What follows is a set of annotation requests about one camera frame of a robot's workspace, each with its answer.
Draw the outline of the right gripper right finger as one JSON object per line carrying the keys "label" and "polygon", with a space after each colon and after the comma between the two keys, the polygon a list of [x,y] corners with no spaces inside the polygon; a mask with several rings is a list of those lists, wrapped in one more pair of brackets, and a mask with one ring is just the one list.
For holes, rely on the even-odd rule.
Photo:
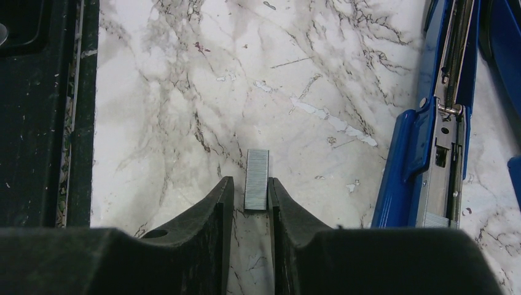
{"label": "right gripper right finger", "polygon": [[268,181],[276,294],[501,294],[454,229],[331,228]]}

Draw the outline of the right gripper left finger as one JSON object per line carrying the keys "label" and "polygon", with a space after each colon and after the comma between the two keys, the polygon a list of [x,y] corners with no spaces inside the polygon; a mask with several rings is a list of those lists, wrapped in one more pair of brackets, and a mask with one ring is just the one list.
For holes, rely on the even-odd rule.
{"label": "right gripper left finger", "polygon": [[1,229],[2,294],[225,294],[233,178],[141,238],[115,228]]}

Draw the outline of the silver staple strip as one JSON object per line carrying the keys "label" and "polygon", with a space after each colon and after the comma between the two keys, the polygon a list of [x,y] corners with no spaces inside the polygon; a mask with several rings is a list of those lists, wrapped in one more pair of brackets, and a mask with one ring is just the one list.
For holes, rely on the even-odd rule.
{"label": "silver staple strip", "polygon": [[266,210],[268,173],[269,150],[249,149],[246,161],[245,210]]}

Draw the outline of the blue stapler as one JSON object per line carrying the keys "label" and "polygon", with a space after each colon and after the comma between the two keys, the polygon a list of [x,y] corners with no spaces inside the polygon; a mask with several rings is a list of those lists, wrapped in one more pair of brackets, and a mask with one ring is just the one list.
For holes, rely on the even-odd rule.
{"label": "blue stapler", "polygon": [[396,119],[376,228],[459,226],[479,53],[520,111],[519,1],[431,1],[423,30],[418,105]]}

